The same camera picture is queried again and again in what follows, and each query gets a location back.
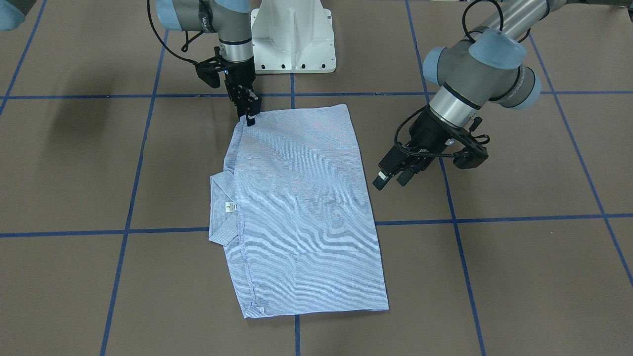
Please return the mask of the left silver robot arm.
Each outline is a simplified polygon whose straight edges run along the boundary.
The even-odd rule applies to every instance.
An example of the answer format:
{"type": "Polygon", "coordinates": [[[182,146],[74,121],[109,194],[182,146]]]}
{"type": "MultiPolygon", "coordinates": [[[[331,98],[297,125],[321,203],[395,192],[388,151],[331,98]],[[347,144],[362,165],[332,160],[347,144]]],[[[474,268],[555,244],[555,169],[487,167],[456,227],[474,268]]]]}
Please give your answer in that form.
{"type": "Polygon", "coordinates": [[[452,47],[436,47],[425,57],[422,73],[439,86],[430,103],[413,112],[394,133],[393,147],[378,163],[373,186],[382,190],[396,178],[402,186],[434,159],[452,158],[459,169],[478,167],[488,158],[488,135],[474,136],[481,124],[477,113],[486,103],[522,110],[540,96],[540,77],[523,61],[522,41],[531,28],[567,0],[493,2],[497,10],[469,29],[461,17],[464,37],[452,47]]]}

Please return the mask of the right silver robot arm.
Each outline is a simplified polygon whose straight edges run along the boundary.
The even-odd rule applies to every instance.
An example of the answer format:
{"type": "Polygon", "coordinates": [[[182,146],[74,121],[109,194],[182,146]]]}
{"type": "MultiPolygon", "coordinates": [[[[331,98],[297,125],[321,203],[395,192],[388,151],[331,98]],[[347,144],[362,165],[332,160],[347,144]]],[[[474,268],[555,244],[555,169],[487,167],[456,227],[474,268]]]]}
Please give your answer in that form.
{"type": "Polygon", "coordinates": [[[239,118],[245,117],[246,125],[256,123],[262,99],[255,93],[256,79],[254,43],[250,23],[251,7],[247,0],[157,0],[152,11],[146,2],[150,27],[162,47],[174,57],[190,63],[201,81],[211,88],[220,87],[220,74],[224,74],[224,86],[239,118]],[[152,14],[157,14],[167,30],[194,32],[187,38],[184,49],[203,34],[217,34],[219,45],[212,58],[204,61],[184,58],[173,52],[156,31],[152,14]]]}

